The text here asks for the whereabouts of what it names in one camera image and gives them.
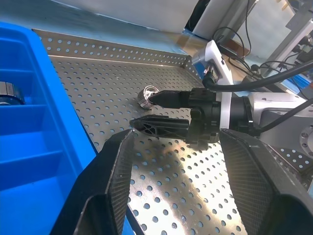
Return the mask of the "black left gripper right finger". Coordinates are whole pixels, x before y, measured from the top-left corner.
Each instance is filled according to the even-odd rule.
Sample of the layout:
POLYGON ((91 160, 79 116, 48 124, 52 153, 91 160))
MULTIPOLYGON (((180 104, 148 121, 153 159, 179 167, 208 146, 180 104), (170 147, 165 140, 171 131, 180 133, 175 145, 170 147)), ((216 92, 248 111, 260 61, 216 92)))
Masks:
POLYGON ((220 131, 220 143, 248 235, 313 235, 313 198, 267 144, 228 129, 220 131))

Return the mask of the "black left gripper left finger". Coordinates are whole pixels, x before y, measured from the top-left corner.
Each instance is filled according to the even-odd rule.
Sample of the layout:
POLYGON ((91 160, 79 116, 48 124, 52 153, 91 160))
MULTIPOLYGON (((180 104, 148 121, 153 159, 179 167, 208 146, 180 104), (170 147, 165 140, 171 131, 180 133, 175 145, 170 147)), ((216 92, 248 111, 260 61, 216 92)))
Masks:
POLYGON ((132 173, 134 131, 112 135, 77 177, 52 235, 122 235, 132 173))

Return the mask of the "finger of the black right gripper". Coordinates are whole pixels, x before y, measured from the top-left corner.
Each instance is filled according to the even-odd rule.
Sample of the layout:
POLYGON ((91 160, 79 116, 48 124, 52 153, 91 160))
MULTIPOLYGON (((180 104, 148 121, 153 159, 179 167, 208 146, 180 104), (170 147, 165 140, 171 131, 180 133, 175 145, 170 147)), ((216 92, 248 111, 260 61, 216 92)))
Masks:
POLYGON ((149 101, 163 108, 192 108, 189 103, 190 91, 164 90, 149 97, 149 101))
POLYGON ((146 115, 131 120, 130 126, 150 137, 184 140, 188 134, 189 121, 168 116, 146 115))

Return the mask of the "grooved metal roller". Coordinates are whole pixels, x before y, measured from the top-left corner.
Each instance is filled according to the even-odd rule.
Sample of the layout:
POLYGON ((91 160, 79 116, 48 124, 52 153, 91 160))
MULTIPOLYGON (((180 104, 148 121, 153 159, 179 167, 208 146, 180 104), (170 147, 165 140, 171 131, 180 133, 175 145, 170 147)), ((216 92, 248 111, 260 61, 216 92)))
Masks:
POLYGON ((158 93, 159 90, 154 86, 146 86, 143 88, 137 96, 138 105, 144 110, 150 110, 153 107, 153 104, 149 101, 149 97, 158 93))
POLYGON ((0 106, 24 104, 24 96, 18 87, 12 83, 0 81, 0 106))

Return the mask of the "perforated steel tray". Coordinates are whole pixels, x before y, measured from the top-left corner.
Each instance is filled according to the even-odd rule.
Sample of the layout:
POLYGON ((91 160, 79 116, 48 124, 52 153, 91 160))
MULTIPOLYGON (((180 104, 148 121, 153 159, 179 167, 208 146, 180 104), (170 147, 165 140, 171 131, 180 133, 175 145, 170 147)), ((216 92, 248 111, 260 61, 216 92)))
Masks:
MULTIPOLYGON (((94 147, 145 115, 190 119, 188 109, 142 109, 138 93, 190 91, 201 81, 189 56, 36 30, 94 147)), ((229 184, 221 143, 134 133, 129 208, 145 235, 248 235, 229 184)), ((275 158, 313 198, 313 170, 302 174, 275 158)))

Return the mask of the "blue plastic compartment tray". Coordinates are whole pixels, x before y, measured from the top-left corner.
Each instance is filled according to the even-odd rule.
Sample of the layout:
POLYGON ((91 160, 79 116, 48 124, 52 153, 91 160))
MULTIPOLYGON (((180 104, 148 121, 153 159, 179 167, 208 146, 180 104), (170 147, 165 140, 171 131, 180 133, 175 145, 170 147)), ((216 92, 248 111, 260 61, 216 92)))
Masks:
POLYGON ((0 106, 0 235, 49 235, 95 151, 33 31, 0 22, 0 81, 25 100, 0 106))

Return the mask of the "white foam board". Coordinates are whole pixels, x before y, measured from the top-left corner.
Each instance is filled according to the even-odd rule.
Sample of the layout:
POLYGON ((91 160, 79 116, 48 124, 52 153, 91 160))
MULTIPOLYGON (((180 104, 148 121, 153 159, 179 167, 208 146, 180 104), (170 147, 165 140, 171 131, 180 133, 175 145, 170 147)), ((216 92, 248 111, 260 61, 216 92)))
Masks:
POLYGON ((231 27, 244 16, 247 0, 210 0, 192 33, 204 39, 211 39, 216 29, 231 27))

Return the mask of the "grey aluminium frame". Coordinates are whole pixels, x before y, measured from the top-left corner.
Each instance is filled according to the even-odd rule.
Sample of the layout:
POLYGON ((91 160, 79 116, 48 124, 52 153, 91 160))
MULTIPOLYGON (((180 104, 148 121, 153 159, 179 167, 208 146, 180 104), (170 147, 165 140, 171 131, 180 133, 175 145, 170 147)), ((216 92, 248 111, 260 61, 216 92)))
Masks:
POLYGON ((295 15, 286 24, 290 33, 268 58, 269 66, 277 68, 280 61, 284 61, 300 41, 313 31, 313 0, 296 0, 299 7, 295 15))

